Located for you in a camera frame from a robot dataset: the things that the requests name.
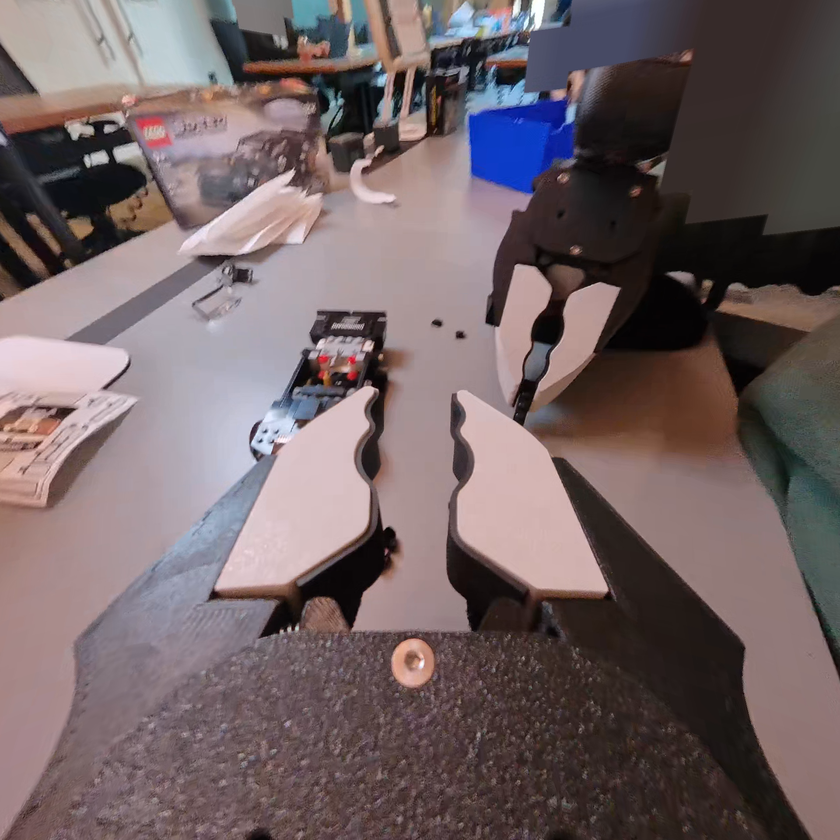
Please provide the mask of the sticker sheet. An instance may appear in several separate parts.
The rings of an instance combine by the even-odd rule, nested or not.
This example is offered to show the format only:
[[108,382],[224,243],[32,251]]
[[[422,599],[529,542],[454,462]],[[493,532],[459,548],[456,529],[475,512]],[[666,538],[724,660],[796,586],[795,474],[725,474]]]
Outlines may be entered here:
[[46,508],[65,467],[102,431],[119,424],[138,399],[111,391],[1,395],[1,502]]

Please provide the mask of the white booklet stand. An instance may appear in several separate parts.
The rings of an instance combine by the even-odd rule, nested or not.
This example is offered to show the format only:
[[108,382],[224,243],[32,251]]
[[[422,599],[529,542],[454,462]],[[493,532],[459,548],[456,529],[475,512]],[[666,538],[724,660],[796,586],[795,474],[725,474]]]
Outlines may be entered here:
[[1,339],[1,393],[101,392],[130,367],[127,351],[108,345],[14,335]]
[[393,122],[393,96],[397,77],[403,75],[402,105],[396,119],[400,141],[425,138],[423,123],[409,118],[413,85],[418,70],[431,67],[422,11],[417,1],[366,1],[372,43],[385,70],[385,88],[380,118],[374,124]]

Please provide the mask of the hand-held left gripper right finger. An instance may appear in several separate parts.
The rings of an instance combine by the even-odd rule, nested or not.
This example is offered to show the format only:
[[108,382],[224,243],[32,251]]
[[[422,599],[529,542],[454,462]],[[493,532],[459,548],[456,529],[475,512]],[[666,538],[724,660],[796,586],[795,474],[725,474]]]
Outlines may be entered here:
[[456,487],[447,575],[479,628],[497,602],[533,608],[610,595],[557,465],[512,418],[469,391],[451,397]]

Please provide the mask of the small dark box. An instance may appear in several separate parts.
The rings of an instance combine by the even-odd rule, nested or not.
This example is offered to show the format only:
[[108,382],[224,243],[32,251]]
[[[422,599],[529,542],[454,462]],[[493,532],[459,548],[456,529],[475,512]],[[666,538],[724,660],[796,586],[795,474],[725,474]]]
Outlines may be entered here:
[[463,127],[469,70],[466,66],[437,68],[426,77],[427,136],[444,137]]

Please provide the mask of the black lego car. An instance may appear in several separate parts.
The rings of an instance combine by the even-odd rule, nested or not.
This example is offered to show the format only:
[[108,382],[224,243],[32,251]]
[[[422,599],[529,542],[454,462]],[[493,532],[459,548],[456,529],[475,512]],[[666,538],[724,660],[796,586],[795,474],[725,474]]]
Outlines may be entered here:
[[387,387],[383,310],[319,309],[289,382],[252,426],[255,460],[276,455],[305,426],[363,386]]

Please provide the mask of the wooden top desk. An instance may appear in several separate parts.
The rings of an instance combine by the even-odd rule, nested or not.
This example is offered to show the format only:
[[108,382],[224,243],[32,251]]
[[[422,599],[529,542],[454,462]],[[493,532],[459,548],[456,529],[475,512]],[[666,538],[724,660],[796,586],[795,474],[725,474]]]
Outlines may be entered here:
[[320,77],[339,94],[340,109],[328,134],[371,133],[376,119],[372,82],[382,68],[373,45],[334,58],[296,58],[249,61],[243,65],[247,77]]

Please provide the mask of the black long lego plate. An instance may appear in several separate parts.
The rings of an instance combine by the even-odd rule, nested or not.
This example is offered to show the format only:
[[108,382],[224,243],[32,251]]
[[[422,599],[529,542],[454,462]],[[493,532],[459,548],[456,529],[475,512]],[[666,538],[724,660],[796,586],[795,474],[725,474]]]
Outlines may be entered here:
[[545,352],[541,343],[533,343],[522,363],[521,380],[516,391],[513,407],[513,420],[524,426],[530,412],[537,386],[543,376]]

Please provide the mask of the clear lego windshield piece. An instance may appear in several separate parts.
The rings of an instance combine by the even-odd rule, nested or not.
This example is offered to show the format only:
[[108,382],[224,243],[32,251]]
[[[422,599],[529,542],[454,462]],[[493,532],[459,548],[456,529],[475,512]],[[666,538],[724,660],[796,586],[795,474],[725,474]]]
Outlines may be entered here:
[[233,286],[220,283],[191,304],[191,309],[205,322],[215,322],[234,311],[242,297]]

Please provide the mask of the lego set box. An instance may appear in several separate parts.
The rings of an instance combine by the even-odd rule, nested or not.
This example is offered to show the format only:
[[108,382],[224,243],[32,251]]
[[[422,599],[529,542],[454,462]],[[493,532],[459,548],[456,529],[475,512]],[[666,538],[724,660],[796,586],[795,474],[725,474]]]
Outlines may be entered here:
[[171,215],[190,230],[276,179],[323,193],[320,104],[292,78],[143,98],[123,114]]

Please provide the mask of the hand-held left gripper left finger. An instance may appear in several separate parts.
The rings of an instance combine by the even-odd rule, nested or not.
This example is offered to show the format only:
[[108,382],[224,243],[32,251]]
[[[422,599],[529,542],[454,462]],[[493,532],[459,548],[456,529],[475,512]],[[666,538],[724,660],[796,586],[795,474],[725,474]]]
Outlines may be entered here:
[[216,596],[298,599],[304,584],[373,535],[379,504],[362,454],[379,394],[360,388],[281,447],[217,577]]

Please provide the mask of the blue plastic bin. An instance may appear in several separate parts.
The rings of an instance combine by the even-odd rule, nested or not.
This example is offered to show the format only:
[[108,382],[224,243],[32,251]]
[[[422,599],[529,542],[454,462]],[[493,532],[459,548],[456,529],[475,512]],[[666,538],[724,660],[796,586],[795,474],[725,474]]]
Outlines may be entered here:
[[563,99],[474,112],[468,132],[472,177],[520,193],[531,193],[540,174],[574,156],[574,121]]

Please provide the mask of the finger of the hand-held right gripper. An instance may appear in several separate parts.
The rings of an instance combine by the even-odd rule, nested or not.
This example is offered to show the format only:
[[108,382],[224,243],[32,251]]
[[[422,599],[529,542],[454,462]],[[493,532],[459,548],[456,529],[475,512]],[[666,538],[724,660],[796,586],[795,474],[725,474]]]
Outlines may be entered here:
[[532,350],[532,327],[552,297],[552,288],[535,266],[515,265],[497,326],[497,374],[501,393],[514,407]]
[[548,353],[532,407],[551,403],[592,361],[619,294],[619,287],[602,282],[570,294],[560,339]]

